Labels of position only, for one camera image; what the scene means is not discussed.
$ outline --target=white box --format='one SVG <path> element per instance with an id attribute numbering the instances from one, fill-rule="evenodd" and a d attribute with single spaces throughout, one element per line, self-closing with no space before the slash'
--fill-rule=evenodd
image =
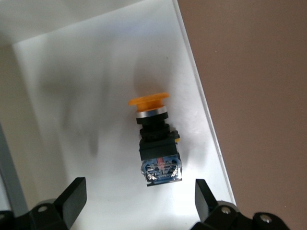
<path id="1" fill-rule="evenodd" d="M 84 13 L 27 40 L 20 41 L 38 33 L 0 27 L 13 36 L 3 44 L 20 41 L 0 48 L 0 121 L 27 204 L 56 198 L 85 176 L 88 200 L 73 229 L 190 229 L 199 221 L 196 178 L 218 200 L 235 200 L 177 2 L 144 0 L 107 13 L 91 4 L 98 16 Z M 181 136 L 183 181 L 146 187 L 128 101 L 158 92 L 170 94 L 167 122 Z"/>

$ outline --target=brown background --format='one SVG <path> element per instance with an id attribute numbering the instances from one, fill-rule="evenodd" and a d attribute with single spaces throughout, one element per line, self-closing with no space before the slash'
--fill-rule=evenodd
<path id="1" fill-rule="evenodd" d="M 179 0 L 237 206 L 307 229 L 307 1 Z"/>

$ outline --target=white tray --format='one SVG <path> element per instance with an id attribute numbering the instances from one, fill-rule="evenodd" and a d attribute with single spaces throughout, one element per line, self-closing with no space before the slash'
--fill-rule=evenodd
<path id="1" fill-rule="evenodd" d="M 234 203 L 176 1 L 145 0 L 0 49 L 0 121 L 29 208 L 85 176 L 73 229 L 187 230 L 195 179 Z M 146 187 L 131 98 L 168 92 L 183 181 Z"/>

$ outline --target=white wall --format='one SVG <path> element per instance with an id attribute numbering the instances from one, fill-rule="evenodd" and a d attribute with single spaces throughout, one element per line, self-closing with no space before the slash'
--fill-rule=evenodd
<path id="1" fill-rule="evenodd" d="M 60 29 L 141 0 L 2 0 L 0 46 Z"/>

